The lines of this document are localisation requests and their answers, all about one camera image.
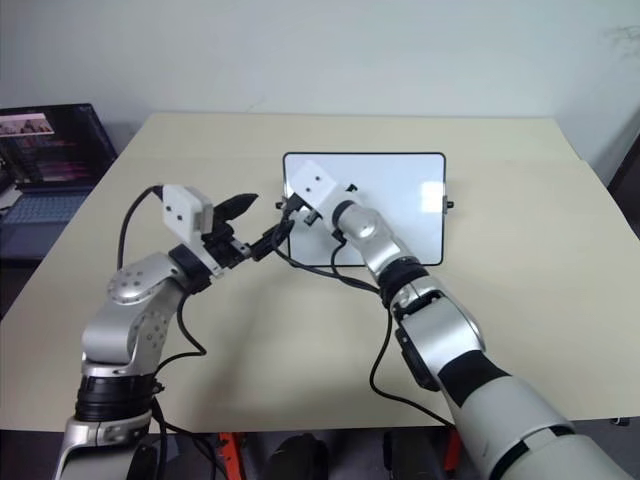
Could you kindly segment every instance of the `table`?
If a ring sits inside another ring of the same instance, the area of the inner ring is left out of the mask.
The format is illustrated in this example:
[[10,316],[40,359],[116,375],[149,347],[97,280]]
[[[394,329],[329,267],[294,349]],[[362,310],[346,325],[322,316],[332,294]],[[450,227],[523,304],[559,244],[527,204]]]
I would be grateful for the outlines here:
[[[0,427],[62,430],[80,381],[80,337],[105,298],[120,222],[156,182],[222,201],[260,198],[234,222],[254,241],[278,219],[287,151],[441,151],[448,159],[445,260],[432,268],[472,311],[491,358],[571,419],[640,415],[638,240],[551,119],[155,114],[92,192],[0,324]],[[147,200],[125,261],[176,239]],[[366,278],[366,272],[357,271]],[[375,396],[367,377],[385,313],[366,292],[245,262],[186,305],[209,350],[163,371],[166,418],[197,431],[429,425]],[[169,355],[189,348],[172,325]],[[392,342],[382,388],[444,416]]]

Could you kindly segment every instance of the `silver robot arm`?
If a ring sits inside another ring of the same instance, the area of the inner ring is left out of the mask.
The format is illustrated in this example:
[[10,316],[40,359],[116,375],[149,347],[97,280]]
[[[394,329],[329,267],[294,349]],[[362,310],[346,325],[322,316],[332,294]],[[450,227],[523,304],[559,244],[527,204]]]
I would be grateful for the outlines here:
[[[109,282],[106,302],[82,335],[82,380],[55,480],[153,478],[156,452],[141,440],[162,389],[156,372],[171,318],[188,296],[247,258],[259,261],[272,251],[276,227],[248,245],[227,223],[257,195],[237,195],[214,207],[189,187],[166,185],[157,193],[164,223],[182,243],[168,255],[127,265]],[[291,226],[282,229],[278,244]]]
[[396,337],[418,384],[441,390],[483,478],[629,479],[590,438],[523,380],[485,356],[473,316],[420,265],[375,210],[309,162],[291,180],[311,216],[362,255],[398,323]]

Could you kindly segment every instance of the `white wall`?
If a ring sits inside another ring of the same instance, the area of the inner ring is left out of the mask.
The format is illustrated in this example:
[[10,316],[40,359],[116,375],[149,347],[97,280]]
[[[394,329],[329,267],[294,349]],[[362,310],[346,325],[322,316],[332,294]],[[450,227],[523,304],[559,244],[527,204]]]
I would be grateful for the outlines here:
[[637,0],[0,2],[0,104],[119,148],[156,110],[553,115],[607,181],[640,129]]

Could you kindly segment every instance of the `laptop keyboard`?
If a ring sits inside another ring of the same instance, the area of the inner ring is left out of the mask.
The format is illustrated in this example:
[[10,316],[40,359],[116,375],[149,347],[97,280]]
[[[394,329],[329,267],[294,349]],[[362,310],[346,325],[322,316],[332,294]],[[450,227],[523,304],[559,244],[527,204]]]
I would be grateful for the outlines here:
[[7,213],[3,223],[68,222],[85,198],[86,195],[23,197]]

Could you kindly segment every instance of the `laptop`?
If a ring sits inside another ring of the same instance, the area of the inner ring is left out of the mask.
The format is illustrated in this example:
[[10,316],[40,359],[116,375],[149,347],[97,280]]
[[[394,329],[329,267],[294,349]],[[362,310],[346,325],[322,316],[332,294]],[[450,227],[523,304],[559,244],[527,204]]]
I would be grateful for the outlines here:
[[42,260],[115,159],[88,103],[0,109],[0,161],[21,192],[0,223],[0,259]]

